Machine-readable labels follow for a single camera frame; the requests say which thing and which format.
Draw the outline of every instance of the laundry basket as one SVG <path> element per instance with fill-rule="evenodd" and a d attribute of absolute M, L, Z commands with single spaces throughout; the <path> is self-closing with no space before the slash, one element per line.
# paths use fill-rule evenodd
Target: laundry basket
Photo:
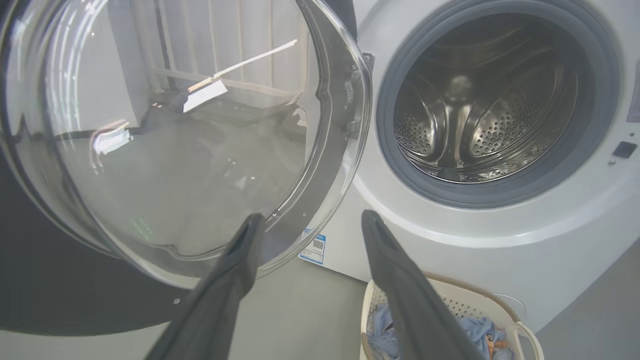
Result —
<path fill-rule="evenodd" d="M 504 329 L 507 344 L 515 353 L 516 360 L 524 360 L 519 335 L 527 336 L 533 344 L 533 350 L 537 360 L 544 360 L 542 348 L 538 339 L 528 327 L 526 327 L 513 312 L 513 310 L 491 293 L 477 289 L 461 282 L 445 279 L 437 275 L 425 274 L 431 286 L 440 295 L 451 313 L 456 318 L 488 317 L 493 323 Z M 369 348 L 367 339 L 367 319 L 376 309 L 376 305 L 387 302 L 387 295 L 373 280 L 369 281 L 362 302 L 362 319 L 360 322 L 361 340 L 360 360 L 373 360 L 368 358 L 364 348 Z"/>

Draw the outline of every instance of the washing machine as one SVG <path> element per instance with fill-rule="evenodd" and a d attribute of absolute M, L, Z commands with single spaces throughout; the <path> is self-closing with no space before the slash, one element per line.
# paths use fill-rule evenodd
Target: washing machine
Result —
<path fill-rule="evenodd" d="M 627 0 L 14 1 L 0 143 L 67 238 L 170 286 L 196 286 L 252 213 L 259 276 L 300 253 L 367 281 L 373 209 L 421 270 L 537 331 L 640 233 L 637 15 Z"/>
<path fill-rule="evenodd" d="M 540 330 L 640 234 L 638 4 L 355 9 L 375 57 L 371 130 L 312 260 L 368 281 L 359 214 L 373 209 L 423 271 L 491 291 Z"/>

